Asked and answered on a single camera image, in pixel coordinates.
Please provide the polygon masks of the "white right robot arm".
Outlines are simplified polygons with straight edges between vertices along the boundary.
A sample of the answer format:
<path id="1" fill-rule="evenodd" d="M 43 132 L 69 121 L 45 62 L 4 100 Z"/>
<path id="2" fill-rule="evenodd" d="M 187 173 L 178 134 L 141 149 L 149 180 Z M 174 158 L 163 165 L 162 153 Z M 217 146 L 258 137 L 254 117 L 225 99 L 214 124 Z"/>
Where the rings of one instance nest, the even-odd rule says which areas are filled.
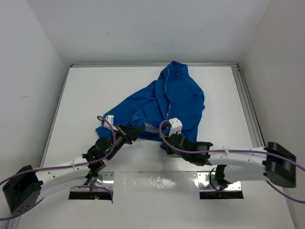
<path id="1" fill-rule="evenodd" d="M 296 157 L 278 143 L 243 150 L 210 150 L 210 142 L 191 142 L 180 134 L 165 138 L 161 147 L 168 155 L 178 155 L 196 166 L 215 166 L 214 183 L 227 187 L 237 181 L 268 181 L 296 187 Z"/>

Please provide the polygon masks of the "blue zip-up jacket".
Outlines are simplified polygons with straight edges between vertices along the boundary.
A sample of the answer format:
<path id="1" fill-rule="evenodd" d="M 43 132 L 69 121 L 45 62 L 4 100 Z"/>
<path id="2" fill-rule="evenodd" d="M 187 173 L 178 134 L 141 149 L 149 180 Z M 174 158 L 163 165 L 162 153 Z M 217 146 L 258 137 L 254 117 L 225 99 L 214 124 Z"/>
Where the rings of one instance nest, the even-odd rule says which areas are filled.
<path id="1" fill-rule="evenodd" d="M 140 138 L 157 142 L 162 140 L 160 123 L 178 118 L 183 136 L 195 142 L 204 109 L 204 93 L 189 75 L 188 66 L 172 61 L 158 79 L 125 98 L 105 116 L 113 115 L 114 125 L 142 127 Z"/>

